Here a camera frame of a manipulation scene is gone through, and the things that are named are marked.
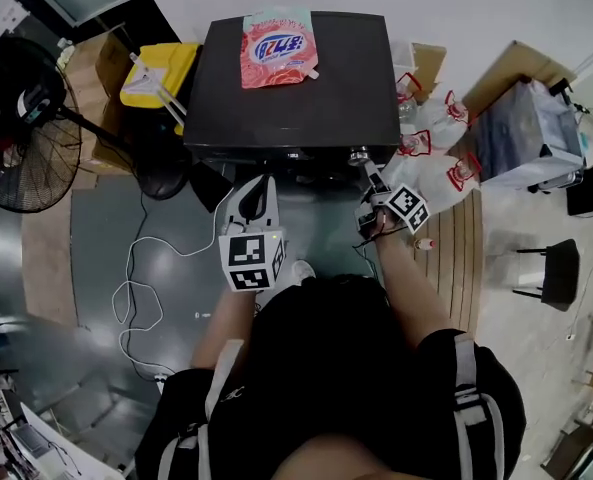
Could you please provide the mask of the yellow plastic bin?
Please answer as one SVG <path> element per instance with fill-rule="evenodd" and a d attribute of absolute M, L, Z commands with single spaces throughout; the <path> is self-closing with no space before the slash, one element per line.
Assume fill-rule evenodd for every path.
<path fill-rule="evenodd" d="M 200 44 L 197 43 L 158 43 L 142 46 L 139 54 L 133 53 L 157 73 L 167 90 L 186 108 L 186 105 L 180 101 L 180 93 L 183 88 L 189 85 L 190 71 L 198 58 L 199 47 Z M 132 67 L 123 86 L 140 77 L 141 72 L 132 62 Z M 123 90 L 123 86 L 119 93 L 123 105 L 145 110 L 163 109 L 174 120 L 174 133 L 178 136 L 182 135 L 184 127 L 181 128 L 176 123 L 155 95 L 129 94 Z"/>

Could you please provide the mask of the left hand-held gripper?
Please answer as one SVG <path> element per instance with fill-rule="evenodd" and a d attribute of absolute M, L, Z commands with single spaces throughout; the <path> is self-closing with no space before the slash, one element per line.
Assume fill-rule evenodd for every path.
<path fill-rule="evenodd" d="M 267 200 L 268 222 L 249 224 L 265 215 Z M 218 242 L 222 270 L 230 289 L 273 289 L 286 258 L 274 177 L 260 175 L 239 188 L 227 204 L 226 216 Z"/>

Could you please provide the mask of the person's black shirt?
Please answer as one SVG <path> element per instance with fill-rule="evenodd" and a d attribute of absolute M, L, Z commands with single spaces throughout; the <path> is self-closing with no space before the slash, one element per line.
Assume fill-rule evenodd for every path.
<path fill-rule="evenodd" d="M 491 350 L 446 329 L 409 345 L 376 281 L 312 279 L 274 296 L 214 369 L 170 376 L 135 453 L 138 480 L 271 480 L 305 443 L 340 437 L 430 480 L 509 480 L 526 417 Z"/>

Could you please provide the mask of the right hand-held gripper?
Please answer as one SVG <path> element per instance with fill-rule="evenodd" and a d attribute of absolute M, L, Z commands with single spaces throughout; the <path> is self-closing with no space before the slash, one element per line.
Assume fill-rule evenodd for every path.
<path fill-rule="evenodd" d="M 401 221 L 403 228 L 415 235 L 430 217 L 426 200 L 405 184 L 390 190 L 381 170 L 373 161 L 367 160 L 363 167 L 370 189 L 363 195 L 355 211 L 359 234 L 363 238 L 371 238 L 377 230 L 383 232 L 379 215 L 389 211 L 395 222 Z"/>

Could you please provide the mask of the large leaning cardboard panel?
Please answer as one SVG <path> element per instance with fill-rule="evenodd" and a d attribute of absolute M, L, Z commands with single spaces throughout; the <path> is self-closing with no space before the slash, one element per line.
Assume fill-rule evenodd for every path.
<path fill-rule="evenodd" d="M 471 117 L 476 117 L 522 79 L 534 79 L 548 87 L 577 76 L 551 57 L 520 41 L 512 41 L 463 97 Z"/>

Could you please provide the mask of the low cardboard box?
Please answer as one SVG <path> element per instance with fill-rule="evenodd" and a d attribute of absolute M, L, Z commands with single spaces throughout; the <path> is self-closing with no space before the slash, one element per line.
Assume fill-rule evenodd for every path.
<path fill-rule="evenodd" d="M 110 135 L 99 137 L 81 129 L 82 146 L 80 167 L 97 175 L 131 175 L 132 158 L 129 143 L 124 138 L 124 106 L 119 98 L 101 98 L 85 101 L 81 115 Z"/>

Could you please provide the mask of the person's white shoe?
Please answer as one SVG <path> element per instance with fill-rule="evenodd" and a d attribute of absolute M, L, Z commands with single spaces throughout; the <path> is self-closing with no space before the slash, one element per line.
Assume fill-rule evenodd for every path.
<path fill-rule="evenodd" d="M 315 277 L 316 273 L 311 264 L 307 261 L 296 260 L 292 264 L 291 281 L 293 285 L 301 286 L 305 280 Z"/>

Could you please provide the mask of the white table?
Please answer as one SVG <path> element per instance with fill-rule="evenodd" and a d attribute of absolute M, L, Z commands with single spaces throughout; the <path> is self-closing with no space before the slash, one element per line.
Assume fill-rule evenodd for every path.
<path fill-rule="evenodd" d="M 126 480 L 63 437 L 23 402 L 22 415 L 10 434 L 23 457 L 37 470 L 39 480 Z"/>

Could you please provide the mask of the white tied plastic bags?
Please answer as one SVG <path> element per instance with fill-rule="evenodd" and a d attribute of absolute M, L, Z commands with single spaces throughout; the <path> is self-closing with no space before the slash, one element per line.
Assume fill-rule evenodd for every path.
<path fill-rule="evenodd" d="M 476 176 L 481 170 L 478 161 L 468 154 L 394 155 L 382 171 L 384 180 L 394 189 L 402 183 L 414 189 L 427 202 L 432 214 L 445 211 L 479 189 Z"/>

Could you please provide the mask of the clear plastic container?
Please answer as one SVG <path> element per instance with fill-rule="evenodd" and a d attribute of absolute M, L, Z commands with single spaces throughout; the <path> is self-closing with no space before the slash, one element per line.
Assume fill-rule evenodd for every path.
<path fill-rule="evenodd" d="M 414 72 L 416 70 L 413 44 L 407 41 L 391 41 L 392 64 L 395 68 Z"/>

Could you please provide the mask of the small white fan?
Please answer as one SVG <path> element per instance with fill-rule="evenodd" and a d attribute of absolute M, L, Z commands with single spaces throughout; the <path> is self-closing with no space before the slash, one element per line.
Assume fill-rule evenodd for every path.
<path fill-rule="evenodd" d="M 577 120 L 585 168 L 593 167 L 593 109 L 583 107 Z"/>

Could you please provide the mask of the tall cardboard box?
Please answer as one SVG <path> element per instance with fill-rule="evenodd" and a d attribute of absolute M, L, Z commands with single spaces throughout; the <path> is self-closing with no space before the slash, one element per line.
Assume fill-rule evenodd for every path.
<path fill-rule="evenodd" d="M 64 73 L 79 105 L 119 94 L 132 67 L 129 51 L 113 32 L 79 43 Z"/>

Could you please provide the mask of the pink detergent pouch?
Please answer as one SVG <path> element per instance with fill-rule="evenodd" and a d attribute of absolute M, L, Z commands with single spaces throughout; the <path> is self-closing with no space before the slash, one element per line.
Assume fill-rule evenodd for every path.
<path fill-rule="evenodd" d="M 318 53 L 311 12 L 274 7 L 243 18 L 240 51 L 243 89 L 316 80 Z"/>

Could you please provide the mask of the small leaning cardboard piece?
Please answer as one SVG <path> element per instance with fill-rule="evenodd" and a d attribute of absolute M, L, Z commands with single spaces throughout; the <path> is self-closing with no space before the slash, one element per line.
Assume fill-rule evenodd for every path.
<path fill-rule="evenodd" d="M 439 74 L 447 49 L 443 46 L 413 43 L 416 70 L 415 79 L 420 83 L 421 90 L 416 93 L 419 102 L 425 102 L 439 84 Z"/>

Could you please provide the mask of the person's right forearm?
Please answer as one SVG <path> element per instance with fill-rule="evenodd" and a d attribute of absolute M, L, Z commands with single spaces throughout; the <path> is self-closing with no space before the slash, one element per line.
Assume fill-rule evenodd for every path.
<path fill-rule="evenodd" d="M 391 308 L 413 348 L 429 335 L 452 327 L 438 292 L 420 270 L 397 232 L 375 238 L 375 247 Z"/>

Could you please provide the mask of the black floor mat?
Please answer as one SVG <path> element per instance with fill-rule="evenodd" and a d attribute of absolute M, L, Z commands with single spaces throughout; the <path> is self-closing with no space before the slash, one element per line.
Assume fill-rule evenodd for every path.
<path fill-rule="evenodd" d="M 209 213 L 216 211 L 233 188 L 232 182 L 223 174 L 203 162 L 198 162 L 190 168 L 188 181 L 196 197 Z"/>

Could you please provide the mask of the flat cardboard sheet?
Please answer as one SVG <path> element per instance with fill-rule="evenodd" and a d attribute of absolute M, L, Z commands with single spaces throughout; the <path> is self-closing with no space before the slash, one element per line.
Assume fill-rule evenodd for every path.
<path fill-rule="evenodd" d="M 98 176 L 80 170 L 65 196 L 21 222 L 22 280 L 27 312 L 64 327 L 78 326 L 72 259 L 72 196 L 95 189 Z"/>

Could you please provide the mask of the person's left forearm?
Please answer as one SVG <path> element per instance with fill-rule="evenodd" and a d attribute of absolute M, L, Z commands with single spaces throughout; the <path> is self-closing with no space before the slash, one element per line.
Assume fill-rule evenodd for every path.
<path fill-rule="evenodd" d="M 249 339 L 255 311 L 255 292 L 233 292 L 229 288 L 225 289 L 204 335 L 194 347 L 190 366 L 214 369 L 221 351 L 230 340 Z"/>

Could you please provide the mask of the black chair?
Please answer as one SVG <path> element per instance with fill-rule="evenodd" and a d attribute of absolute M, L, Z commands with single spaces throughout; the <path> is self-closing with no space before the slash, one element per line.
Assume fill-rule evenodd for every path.
<path fill-rule="evenodd" d="M 518 249 L 518 254 L 539 254 L 545 258 L 542 285 L 536 292 L 514 288 L 514 294 L 537 299 L 560 312 L 567 312 L 577 297 L 580 254 L 574 239 L 546 248 Z"/>

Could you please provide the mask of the black washing machine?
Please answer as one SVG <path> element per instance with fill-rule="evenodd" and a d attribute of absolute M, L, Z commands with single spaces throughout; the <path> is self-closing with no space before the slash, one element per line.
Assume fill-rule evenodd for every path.
<path fill-rule="evenodd" d="M 390 42 L 384 17 L 315 11 L 317 79 L 255 89 L 241 86 L 240 17 L 214 21 L 187 104 L 183 143 L 212 158 L 341 164 L 355 149 L 383 160 L 399 140 Z"/>

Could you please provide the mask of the grey plastic storage crate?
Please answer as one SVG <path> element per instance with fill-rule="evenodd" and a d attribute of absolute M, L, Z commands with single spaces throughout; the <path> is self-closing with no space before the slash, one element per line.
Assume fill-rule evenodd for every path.
<path fill-rule="evenodd" d="M 586 167 L 574 110 L 534 79 L 516 82 L 471 128 L 482 185 L 547 186 Z"/>

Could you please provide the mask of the black standing fan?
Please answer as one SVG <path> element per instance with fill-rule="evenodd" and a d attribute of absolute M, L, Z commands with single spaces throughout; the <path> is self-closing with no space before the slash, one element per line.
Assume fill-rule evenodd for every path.
<path fill-rule="evenodd" d="M 80 168 L 81 129 L 110 135 L 80 113 L 56 59 L 25 38 L 0 39 L 0 208 L 42 212 L 72 187 Z M 132 175 L 152 199 L 176 195 L 186 184 L 190 152 L 176 138 L 123 126 Z"/>

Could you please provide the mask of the white plastic rod tool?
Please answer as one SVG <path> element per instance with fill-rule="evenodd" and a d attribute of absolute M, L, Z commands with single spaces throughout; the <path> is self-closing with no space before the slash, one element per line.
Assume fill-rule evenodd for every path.
<path fill-rule="evenodd" d="M 148 67 L 138 55 L 130 52 L 129 58 L 141 72 L 141 77 L 127 82 L 123 86 L 123 90 L 129 94 L 143 93 L 155 95 L 167 109 L 168 113 L 175 119 L 176 123 L 183 128 L 187 115 L 186 108 L 167 90 L 157 76 L 157 73 Z"/>

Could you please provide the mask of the wooden plank pallet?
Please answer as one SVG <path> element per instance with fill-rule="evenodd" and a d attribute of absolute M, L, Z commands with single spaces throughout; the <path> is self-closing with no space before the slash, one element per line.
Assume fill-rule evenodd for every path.
<path fill-rule="evenodd" d="M 453 326 L 474 335 L 484 267 L 480 191 L 430 217 L 416 237 L 435 242 L 430 250 L 413 248 L 414 259 L 439 293 Z"/>

